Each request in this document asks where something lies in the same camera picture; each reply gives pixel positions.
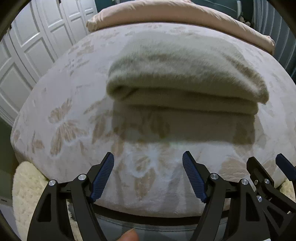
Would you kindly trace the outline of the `operator fingertip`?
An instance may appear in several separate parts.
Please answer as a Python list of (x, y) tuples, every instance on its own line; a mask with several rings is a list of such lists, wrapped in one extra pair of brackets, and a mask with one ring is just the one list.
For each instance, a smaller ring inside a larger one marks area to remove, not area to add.
[(139, 241), (139, 237), (134, 228), (125, 232), (117, 241)]

